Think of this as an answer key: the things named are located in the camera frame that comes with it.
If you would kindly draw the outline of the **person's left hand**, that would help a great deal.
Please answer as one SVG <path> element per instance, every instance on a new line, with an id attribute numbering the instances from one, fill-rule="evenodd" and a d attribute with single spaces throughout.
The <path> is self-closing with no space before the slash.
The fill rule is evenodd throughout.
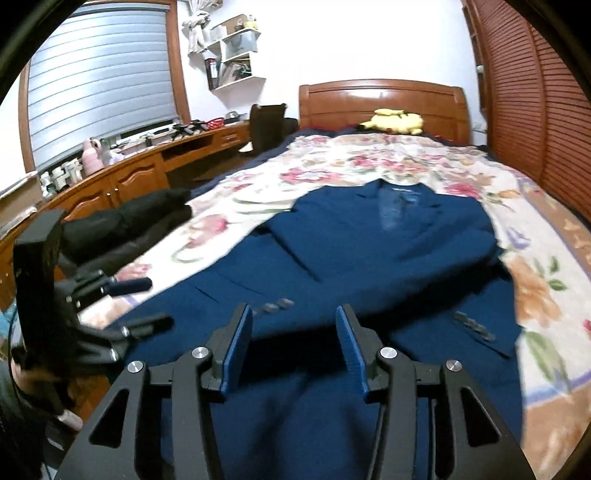
<path id="1" fill-rule="evenodd" d="M 10 361 L 10 373 L 18 389 L 26 395 L 41 395 L 44 400 L 49 401 L 55 418 L 75 432 L 83 427 L 83 420 L 70 410 L 66 409 L 64 401 L 57 394 L 57 387 L 63 384 L 53 373 L 44 368 L 33 368 L 26 370 L 14 360 Z"/>

